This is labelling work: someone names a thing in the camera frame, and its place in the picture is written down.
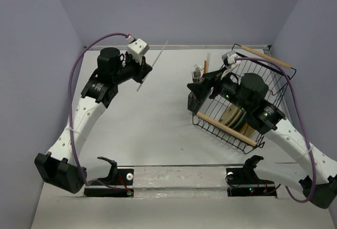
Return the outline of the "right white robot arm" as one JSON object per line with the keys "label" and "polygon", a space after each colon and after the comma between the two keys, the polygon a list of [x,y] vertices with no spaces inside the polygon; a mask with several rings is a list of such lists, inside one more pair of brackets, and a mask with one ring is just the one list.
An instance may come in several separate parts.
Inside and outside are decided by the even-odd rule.
{"label": "right white robot arm", "polygon": [[264,166],[262,157],[253,156],[243,166],[243,178],[249,183],[261,179],[283,184],[287,190],[301,191],[303,203],[327,209],[336,198],[336,161],[310,143],[304,131],[299,132],[280,109],[265,99],[269,87],[261,76],[246,73],[239,82],[231,76],[227,73],[221,77],[219,71],[214,71],[187,87],[198,101],[221,95],[245,111],[248,126],[278,145],[298,165],[297,169],[281,164]]}

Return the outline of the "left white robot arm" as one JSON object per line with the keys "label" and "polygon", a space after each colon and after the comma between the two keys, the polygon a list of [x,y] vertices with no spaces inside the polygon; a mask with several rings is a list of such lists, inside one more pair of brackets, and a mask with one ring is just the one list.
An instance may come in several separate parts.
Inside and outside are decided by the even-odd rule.
{"label": "left white robot arm", "polygon": [[79,154],[97,120],[118,93],[118,86],[130,79],[142,83],[152,67],[144,51],[107,47],[100,51],[97,68],[89,77],[78,105],[54,145],[35,157],[35,166],[43,181],[70,193],[78,193],[87,184],[98,181],[109,185],[116,180],[117,163],[103,156],[99,168],[81,166]]}

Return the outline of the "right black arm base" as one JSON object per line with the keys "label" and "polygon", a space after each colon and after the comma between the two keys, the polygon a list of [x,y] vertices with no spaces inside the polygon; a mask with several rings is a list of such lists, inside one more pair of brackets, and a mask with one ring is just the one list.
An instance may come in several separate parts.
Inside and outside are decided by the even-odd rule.
{"label": "right black arm base", "polygon": [[229,197],[277,197],[274,182],[258,179],[252,174],[245,175],[242,167],[227,168],[225,181],[228,186],[227,195]]}

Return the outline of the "wooden chopstick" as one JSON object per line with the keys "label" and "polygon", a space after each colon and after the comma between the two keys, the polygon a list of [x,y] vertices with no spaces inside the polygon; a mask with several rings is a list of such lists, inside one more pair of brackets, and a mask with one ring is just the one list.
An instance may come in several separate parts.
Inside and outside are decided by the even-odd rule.
{"label": "wooden chopstick", "polygon": [[202,75],[207,72],[207,60],[204,61],[203,68],[202,68]]}

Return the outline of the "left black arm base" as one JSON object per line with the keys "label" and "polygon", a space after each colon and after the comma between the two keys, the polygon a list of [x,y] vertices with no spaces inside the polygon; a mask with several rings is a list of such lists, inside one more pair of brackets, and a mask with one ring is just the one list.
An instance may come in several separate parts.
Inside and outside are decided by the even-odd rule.
{"label": "left black arm base", "polygon": [[117,176],[110,183],[101,184],[95,181],[90,186],[84,188],[83,195],[85,197],[134,197],[133,181],[134,168],[119,167]]}

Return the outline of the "pink handled fork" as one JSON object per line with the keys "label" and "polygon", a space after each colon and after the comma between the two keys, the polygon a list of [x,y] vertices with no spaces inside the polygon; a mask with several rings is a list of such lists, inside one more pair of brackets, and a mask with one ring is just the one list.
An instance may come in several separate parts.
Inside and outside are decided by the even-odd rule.
{"label": "pink handled fork", "polygon": [[195,64],[193,68],[194,70],[192,70],[192,78],[199,79],[201,77],[201,71],[202,71],[201,67]]}

